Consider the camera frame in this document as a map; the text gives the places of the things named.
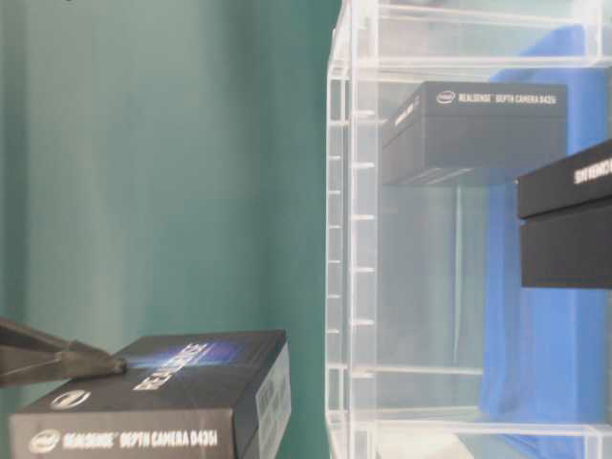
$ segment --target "blue cloth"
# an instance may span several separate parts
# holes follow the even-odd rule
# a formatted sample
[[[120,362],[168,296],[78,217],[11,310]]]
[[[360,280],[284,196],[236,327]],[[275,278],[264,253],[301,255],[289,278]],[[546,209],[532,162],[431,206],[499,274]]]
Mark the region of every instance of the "blue cloth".
[[[583,55],[581,27],[545,36],[525,55]],[[602,69],[506,70],[492,81],[565,84],[568,154],[607,138],[607,75]],[[539,424],[605,422],[606,294],[523,289],[515,186],[490,194],[481,409],[492,421]],[[529,457],[579,459],[571,437],[507,436]]]

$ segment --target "barcode sticker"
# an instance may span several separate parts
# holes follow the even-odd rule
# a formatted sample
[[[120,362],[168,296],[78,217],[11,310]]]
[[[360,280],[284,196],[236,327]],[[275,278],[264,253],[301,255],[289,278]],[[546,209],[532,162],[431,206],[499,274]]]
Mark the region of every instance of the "barcode sticker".
[[[285,344],[256,395],[259,458],[274,459],[291,416],[289,349]]]

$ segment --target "intel logo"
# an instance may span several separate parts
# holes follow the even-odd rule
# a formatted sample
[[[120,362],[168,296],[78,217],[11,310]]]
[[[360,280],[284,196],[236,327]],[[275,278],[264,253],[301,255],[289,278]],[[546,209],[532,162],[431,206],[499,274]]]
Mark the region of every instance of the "intel logo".
[[[442,93],[438,94],[436,100],[442,105],[447,105],[449,103],[452,103],[456,97],[457,95],[452,91],[443,91]]]
[[[92,395],[91,392],[87,392],[85,390],[72,390],[70,392],[66,392],[65,394],[61,394],[59,397],[56,397],[51,402],[51,409],[56,410],[64,410],[71,409],[75,406],[79,406]]]
[[[30,452],[32,454],[45,454],[55,449],[61,435],[57,430],[43,430],[30,440]]]

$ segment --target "black product box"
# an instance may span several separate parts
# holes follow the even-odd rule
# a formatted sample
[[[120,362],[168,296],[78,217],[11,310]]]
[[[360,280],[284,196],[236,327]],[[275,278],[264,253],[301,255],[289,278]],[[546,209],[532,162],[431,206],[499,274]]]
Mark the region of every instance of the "black product box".
[[[423,83],[382,127],[387,185],[496,185],[562,158],[563,85]]]
[[[284,332],[142,338],[122,376],[11,416],[13,459],[272,459],[291,415]]]
[[[525,287],[612,288],[612,142],[518,179]]]

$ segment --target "green curtain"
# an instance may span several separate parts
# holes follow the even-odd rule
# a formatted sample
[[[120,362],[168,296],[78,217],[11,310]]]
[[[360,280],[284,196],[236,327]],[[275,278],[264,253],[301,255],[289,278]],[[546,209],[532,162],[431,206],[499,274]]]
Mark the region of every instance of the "green curtain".
[[[339,1],[0,0],[0,314],[110,351],[284,328],[281,458],[327,456],[325,66]],[[8,413],[52,387],[3,389]]]

